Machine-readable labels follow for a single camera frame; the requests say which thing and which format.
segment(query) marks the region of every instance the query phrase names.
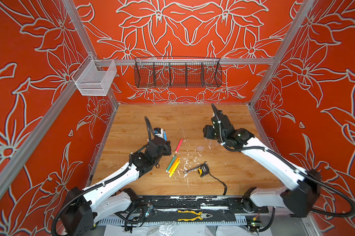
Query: orange wall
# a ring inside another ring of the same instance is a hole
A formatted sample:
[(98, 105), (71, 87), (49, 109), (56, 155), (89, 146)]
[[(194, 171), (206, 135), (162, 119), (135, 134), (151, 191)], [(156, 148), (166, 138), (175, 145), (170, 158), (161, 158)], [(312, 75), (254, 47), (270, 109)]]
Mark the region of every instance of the orange wall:
[[(355, 1), (318, 1), (256, 105), (285, 158), (316, 169), (355, 201)], [(316, 207), (349, 210), (322, 189)], [(355, 235), (355, 216), (316, 215), (325, 235)]]
[[(87, 56), (63, 4), (0, 1), (0, 171)], [(50, 235), (67, 191), (84, 187), (113, 107), (78, 91), (0, 201), (0, 235)]]
[[(273, 57), (302, 1), (74, 2), (100, 59), (134, 59)], [(225, 66), (215, 89), (138, 89), (133, 68), (119, 66), (112, 89), (122, 103), (248, 102), (266, 69)]]

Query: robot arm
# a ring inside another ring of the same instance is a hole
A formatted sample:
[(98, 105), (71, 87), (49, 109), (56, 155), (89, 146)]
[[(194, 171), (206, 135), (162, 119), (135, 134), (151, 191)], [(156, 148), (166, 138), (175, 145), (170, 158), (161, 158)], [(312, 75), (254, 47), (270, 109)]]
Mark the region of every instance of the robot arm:
[(213, 104), (212, 107), (213, 125), (205, 126), (204, 137), (218, 140), (229, 151), (239, 151), (251, 157), (284, 184), (284, 187), (275, 189), (250, 188), (243, 195), (244, 209), (253, 212), (263, 206), (285, 207), (298, 217), (306, 217), (320, 196), (320, 186), (305, 176), (320, 180), (320, 174), (280, 157), (246, 129), (235, 130), (228, 117)]
[(105, 179), (82, 190), (77, 187), (70, 190), (61, 210), (52, 222), (53, 236), (58, 236), (56, 224), (59, 218), (69, 236), (81, 236), (93, 227), (94, 222), (126, 210), (133, 202), (136, 204), (138, 196), (130, 188), (124, 189), (117, 195), (114, 194), (128, 183), (151, 171), (154, 166), (158, 167), (163, 156), (171, 155), (170, 141), (156, 136), (147, 117), (145, 120), (149, 142), (135, 153), (131, 153), (129, 161)]

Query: wire mesh basket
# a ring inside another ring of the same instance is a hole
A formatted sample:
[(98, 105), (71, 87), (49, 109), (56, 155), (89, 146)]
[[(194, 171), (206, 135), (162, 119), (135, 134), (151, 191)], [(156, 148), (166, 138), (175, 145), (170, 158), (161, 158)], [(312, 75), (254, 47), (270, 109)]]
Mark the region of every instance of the wire mesh basket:
[(106, 96), (117, 73), (116, 64), (112, 60), (108, 69), (96, 66), (91, 55), (81, 64), (72, 76), (79, 92), (85, 96)]
[(219, 58), (137, 57), (138, 88), (214, 88), (222, 84)]

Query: basket divider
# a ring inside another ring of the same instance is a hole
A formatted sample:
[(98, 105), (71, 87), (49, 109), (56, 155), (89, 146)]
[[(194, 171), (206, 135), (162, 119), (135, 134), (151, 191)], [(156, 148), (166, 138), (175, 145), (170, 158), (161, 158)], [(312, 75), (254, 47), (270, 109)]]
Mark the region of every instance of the basket divider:
[(186, 66), (186, 63), (185, 63), (185, 86), (188, 87), (188, 67)]
[(136, 61), (136, 69), (137, 69), (137, 73), (138, 73), (138, 78), (139, 78), (136, 86), (139, 88), (139, 83), (141, 82), (141, 75), (139, 74), (139, 70), (138, 70), (138, 62), (137, 62), (137, 60), (135, 60), (135, 61)]
[(214, 73), (214, 80), (215, 80), (215, 82), (216, 82), (216, 84), (217, 84), (217, 87), (219, 87), (219, 86), (218, 86), (218, 81), (217, 81), (218, 66), (219, 66), (219, 61), (217, 62), (217, 68), (216, 68), (216, 71), (215, 71), (215, 73)]
[(152, 78), (154, 79), (154, 87), (156, 87), (155, 62), (152, 63)]
[(201, 84), (202, 84), (202, 87), (205, 87), (205, 71), (203, 69), (203, 63), (201, 62)]
[(170, 85), (172, 86), (173, 81), (172, 81), (172, 77), (171, 77), (171, 63), (170, 62), (168, 63), (168, 72), (170, 74)]

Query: wooden tabletop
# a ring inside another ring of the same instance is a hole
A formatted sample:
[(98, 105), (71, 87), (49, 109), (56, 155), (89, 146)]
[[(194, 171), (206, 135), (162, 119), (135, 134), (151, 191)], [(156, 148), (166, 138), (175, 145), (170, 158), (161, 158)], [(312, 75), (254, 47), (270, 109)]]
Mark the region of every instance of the wooden tabletop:
[[(217, 105), (234, 125), (245, 128), (259, 138), (246, 105)], [(153, 128), (165, 129), (174, 153), (181, 138), (184, 139), (177, 157), (180, 164), (172, 177), (166, 168), (172, 156), (164, 156), (160, 168), (152, 171), (124, 188), (132, 188), (138, 195), (222, 195), (223, 185), (210, 175), (201, 178), (197, 171), (184, 176), (184, 168), (204, 161), (210, 173), (225, 182), (227, 195), (242, 195), (248, 188), (273, 188), (282, 183), (267, 169), (242, 153), (224, 149), (216, 140), (203, 137), (202, 129), (211, 124), (213, 110), (210, 104), (152, 104), (127, 105), (118, 108), (114, 123), (105, 143), (92, 183), (115, 172), (129, 160), (129, 153), (147, 143), (147, 116)]]

